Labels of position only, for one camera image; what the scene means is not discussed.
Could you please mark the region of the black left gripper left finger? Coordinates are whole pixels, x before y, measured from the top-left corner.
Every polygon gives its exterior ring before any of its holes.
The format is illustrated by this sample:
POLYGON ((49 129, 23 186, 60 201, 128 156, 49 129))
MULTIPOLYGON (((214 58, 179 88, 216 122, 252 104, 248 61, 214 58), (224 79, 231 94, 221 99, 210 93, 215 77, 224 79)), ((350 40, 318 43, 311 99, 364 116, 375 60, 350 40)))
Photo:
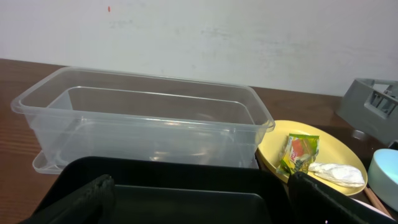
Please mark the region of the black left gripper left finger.
POLYGON ((114 179, 102 175, 21 224, 110 223, 115 203, 114 179))

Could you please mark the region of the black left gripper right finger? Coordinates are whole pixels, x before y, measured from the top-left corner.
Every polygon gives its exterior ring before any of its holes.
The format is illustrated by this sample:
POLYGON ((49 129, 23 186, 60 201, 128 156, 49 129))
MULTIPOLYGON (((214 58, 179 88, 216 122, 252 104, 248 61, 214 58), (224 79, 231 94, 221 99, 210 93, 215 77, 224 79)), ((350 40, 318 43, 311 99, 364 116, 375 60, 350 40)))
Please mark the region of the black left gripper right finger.
POLYGON ((289 200, 298 223, 388 224, 395 220, 371 210, 352 198, 296 172, 288 179, 289 200))

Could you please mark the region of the white tissue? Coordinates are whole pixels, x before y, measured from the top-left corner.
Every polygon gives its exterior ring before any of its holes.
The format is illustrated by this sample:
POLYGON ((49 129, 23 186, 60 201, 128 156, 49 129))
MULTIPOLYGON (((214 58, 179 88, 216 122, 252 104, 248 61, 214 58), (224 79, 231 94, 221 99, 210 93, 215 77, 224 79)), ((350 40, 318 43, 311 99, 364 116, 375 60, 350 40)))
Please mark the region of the white tissue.
POLYGON ((316 176, 342 187, 355 188, 365 185, 361 171, 350 165, 314 162, 309 165, 308 170, 316 176))

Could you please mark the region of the green snack wrapper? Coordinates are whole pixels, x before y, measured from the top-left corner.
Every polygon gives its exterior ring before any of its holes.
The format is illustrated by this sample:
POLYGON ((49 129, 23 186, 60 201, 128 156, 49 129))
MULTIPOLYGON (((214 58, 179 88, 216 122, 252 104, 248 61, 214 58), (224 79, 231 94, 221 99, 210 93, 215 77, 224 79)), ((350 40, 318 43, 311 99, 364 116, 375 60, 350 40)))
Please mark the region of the green snack wrapper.
POLYGON ((318 156, 319 143, 319 136, 290 133, 282 148, 276 172, 284 175, 307 173, 310 164, 314 163, 318 156))

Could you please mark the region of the yellow plate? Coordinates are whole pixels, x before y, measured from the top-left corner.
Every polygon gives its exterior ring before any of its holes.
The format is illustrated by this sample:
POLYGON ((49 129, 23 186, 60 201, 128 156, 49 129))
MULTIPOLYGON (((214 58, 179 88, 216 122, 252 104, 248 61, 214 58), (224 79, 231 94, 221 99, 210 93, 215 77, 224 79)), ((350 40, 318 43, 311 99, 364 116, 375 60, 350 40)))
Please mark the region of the yellow plate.
POLYGON ((258 145, 261 160, 265 166, 281 181, 288 182, 289 176, 276 171, 280 164, 280 153, 290 134, 306 134, 320 137, 320 151, 316 158, 318 163, 333 163, 353 166, 361 171, 364 183, 368 182, 367 171, 359 157, 340 140, 313 126, 296 121, 277 120, 273 131, 266 133, 258 145))

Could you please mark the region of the wooden chopstick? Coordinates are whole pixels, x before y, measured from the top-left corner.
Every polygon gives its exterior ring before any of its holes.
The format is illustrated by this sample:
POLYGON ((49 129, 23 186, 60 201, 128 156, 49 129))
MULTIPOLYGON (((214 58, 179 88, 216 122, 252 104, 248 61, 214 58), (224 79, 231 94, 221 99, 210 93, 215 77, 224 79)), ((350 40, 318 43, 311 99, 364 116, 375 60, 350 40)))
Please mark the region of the wooden chopstick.
POLYGON ((377 208, 383 214, 385 214, 391 218, 391 214, 388 212, 388 210, 384 207, 384 205, 381 203, 381 201, 377 198, 377 196, 374 194, 374 192, 371 189, 369 189, 368 187, 365 187, 364 193, 366 194, 369 201, 375 208, 377 208))

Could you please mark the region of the light blue bowl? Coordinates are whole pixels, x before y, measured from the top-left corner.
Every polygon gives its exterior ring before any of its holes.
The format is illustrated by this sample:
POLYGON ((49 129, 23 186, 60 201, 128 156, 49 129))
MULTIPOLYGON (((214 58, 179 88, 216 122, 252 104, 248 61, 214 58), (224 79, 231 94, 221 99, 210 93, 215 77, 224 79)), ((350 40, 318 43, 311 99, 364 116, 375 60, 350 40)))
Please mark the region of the light blue bowl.
POLYGON ((388 206, 397 211, 397 150, 374 152, 368 169, 368 184, 388 206))

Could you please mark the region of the black waste tray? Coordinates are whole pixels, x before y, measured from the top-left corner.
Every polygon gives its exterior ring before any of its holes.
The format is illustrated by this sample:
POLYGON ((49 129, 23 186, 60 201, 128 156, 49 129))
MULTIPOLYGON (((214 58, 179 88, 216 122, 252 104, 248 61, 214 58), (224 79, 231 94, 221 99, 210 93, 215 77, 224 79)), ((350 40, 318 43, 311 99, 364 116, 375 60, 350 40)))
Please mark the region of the black waste tray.
POLYGON ((34 215, 102 175, 115 184, 110 223, 295 222, 282 183, 270 173, 106 157, 67 165, 34 215))

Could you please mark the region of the clear plastic waste bin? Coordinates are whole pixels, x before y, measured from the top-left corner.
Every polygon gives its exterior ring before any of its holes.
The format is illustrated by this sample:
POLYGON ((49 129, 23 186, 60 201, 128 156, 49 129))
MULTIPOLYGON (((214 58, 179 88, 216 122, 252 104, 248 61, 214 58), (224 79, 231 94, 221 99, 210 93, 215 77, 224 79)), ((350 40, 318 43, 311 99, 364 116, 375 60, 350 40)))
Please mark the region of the clear plastic waste bin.
POLYGON ((275 128, 248 86, 76 67, 45 77, 11 109, 40 144, 32 165, 42 174, 89 156, 252 168, 275 128))

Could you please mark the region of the grey dishwasher rack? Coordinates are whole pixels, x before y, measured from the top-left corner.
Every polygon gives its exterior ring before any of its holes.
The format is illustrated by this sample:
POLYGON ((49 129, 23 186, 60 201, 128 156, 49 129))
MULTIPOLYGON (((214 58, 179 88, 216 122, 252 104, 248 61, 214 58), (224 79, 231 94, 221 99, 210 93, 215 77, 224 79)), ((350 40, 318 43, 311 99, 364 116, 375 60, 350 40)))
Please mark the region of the grey dishwasher rack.
POLYGON ((397 140, 397 82, 355 79, 336 113, 355 129, 389 145, 397 140))

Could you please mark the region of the brown serving tray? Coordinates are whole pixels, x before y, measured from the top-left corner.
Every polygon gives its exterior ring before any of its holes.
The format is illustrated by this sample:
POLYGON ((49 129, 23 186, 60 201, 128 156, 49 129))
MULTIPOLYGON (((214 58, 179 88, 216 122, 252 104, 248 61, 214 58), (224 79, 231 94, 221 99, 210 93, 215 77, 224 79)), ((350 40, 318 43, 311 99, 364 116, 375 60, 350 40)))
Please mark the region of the brown serving tray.
POLYGON ((365 160, 368 184, 357 202, 397 221, 397 141, 385 148, 373 148, 365 160))

